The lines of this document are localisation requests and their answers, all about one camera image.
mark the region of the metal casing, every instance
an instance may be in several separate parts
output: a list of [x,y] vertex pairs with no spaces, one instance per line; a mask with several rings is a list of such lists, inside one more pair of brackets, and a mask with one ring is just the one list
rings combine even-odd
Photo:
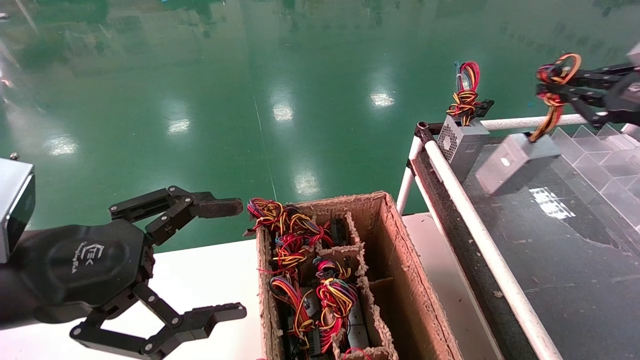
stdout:
[[32,164],[0,159],[0,263],[6,263],[35,208]]
[[524,134],[511,134],[480,166],[476,176],[489,194],[514,193],[559,156],[560,151],[549,135],[531,143]]
[[448,115],[444,120],[438,135],[438,147],[460,182],[471,172],[488,135],[489,130],[478,119],[471,120],[469,126],[458,126]]

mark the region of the wire connector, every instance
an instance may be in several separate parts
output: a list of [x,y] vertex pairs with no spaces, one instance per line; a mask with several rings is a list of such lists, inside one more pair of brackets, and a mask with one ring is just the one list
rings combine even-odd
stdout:
[[313,359],[322,355],[322,344],[320,343],[320,329],[315,328],[307,334],[307,341],[309,342],[309,356]]
[[347,245],[347,229],[344,220],[341,218],[331,219],[331,238],[335,246]]
[[486,117],[486,114],[489,112],[494,103],[495,101],[493,100],[485,99],[483,102],[476,106],[474,117]]

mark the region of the white metal frame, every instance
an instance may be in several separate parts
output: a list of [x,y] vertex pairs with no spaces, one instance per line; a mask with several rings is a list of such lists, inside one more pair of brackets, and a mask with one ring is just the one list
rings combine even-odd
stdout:
[[[536,127],[544,120],[545,117],[520,118],[520,119],[503,119],[503,120],[483,120],[483,125],[490,131],[501,129],[520,129],[525,127]],[[559,125],[584,124],[586,121],[579,115],[565,115],[561,118]],[[409,151],[409,160],[415,160],[422,147],[422,142],[417,136],[413,137],[411,149]],[[482,220],[478,216],[476,209],[467,197],[462,185],[454,175],[449,162],[444,158],[435,141],[427,142],[424,148],[431,160],[433,168],[438,172],[442,182],[451,196],[451,200],[456,209],[460,212],[463,221],[466,223],[471,235],[478,246],[478,249],[489,270],[493,274],[500,290],[504,294],[505,299],[509,303],[513,314],[520,324],[524,334],[527,336],[531,347],[535,351],[540,360],[562,360],[558,349],[551,340],[547,330],[540,322],[538,315],[529,303],[525,293],[513,276],[509,265],[506,263],[500,250],[497,248],[491,235],[484,226]],[[397,210],[403,213],[409,196],[411,183],[417,183],[422,198],[427,206],[431,207],[431,200],[422,183],[414,178],[414,175],[408,167],[404,170],[402,185],[397,197]],[[440,219],[437,214],[432,214],[436,225],[440,232],[446,236]]]

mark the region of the cardboard box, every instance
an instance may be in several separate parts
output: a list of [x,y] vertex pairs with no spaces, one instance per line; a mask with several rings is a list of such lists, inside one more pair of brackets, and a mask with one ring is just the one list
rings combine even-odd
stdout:
[[[318,256],[340,261],[349,255],[371,346],[364,351],[372,360],[462,360],[444,310],[427,279],[409,234],[384,192],[352,195],[297,204],[317,224],[342,217],[348,225],[349,245],[316,249]],[[268,231],[257,233],[258,262],[268,268],[271,253]],[[276,302],[269,291],[272,275],[260,273],[259,302],[262,345],[268,360],[284,360]],[[342,360],[334,338],[333,353]],[[363,359],[354,352],[346,359]]]

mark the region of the green epoxy floor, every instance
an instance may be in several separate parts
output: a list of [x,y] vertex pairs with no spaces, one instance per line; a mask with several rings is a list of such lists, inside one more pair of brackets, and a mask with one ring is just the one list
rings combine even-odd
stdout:
[[[24,15],[19,4],[29,15]],[[36,165],[34,229],[179,185],[282,202],[396,195],[412,131],[481,66],[490,119],[546,113],[535,70],[625,61],[637,0],[6,0],[0,154]],[[413,189],[407,212],[425,211]],[[241,240],[195,220],[160,251]]]

